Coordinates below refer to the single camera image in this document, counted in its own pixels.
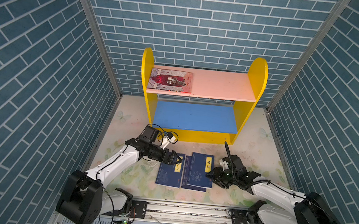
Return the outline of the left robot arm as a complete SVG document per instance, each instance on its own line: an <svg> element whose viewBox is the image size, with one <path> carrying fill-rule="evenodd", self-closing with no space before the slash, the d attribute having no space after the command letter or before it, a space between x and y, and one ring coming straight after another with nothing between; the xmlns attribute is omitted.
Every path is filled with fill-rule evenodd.
<svg viewBox="0 0 359 224"><path fill-rule="evenodd" d="M167 148L178 140L178 134L173 131L165 131L155 124L145 126L138 137L127 140L105 162L87 171L76 170L69 175L56 212L75 224L92 224L98 216L105 213L111 213L113 217L133 217L133 195L121 188L109 193L107 186L144 157L166 165L182 163L177 152Z"/></svg>

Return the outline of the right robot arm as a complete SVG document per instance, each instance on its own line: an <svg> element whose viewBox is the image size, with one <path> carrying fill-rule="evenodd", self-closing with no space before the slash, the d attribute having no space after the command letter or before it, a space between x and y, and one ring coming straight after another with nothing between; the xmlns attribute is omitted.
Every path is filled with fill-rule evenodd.
<svg viewBox="0 0 359 224"><path fill-rule="evenodd" d="M244 215L247 224L341 224L319 194L281 187L247 170L237 155L228 154L207 177L223 189L235 185L259 197Z"/></svg>

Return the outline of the illustrated red grey book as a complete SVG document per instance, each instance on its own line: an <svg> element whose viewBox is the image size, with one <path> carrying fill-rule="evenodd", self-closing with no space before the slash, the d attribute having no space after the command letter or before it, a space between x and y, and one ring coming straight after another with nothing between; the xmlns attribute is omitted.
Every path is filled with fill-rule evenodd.
<svg viewBox="0 0 359 224"><path fill-rule="evenodd" d="M147 88L179 93L191 93L192 79L193 74L189 72L153 68Z"/></svg>

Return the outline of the blue book yellow label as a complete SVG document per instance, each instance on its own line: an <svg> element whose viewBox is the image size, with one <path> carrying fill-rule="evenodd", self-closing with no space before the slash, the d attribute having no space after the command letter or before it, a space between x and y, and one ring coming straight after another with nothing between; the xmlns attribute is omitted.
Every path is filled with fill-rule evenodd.
<svg viewBox="0 0 359 224"><path fill-rule="evenodd" d="M207 177L207 174L213 169L214 159L213 155L192 153L188 185L204 189L212 188L212 180Z"/></svg>

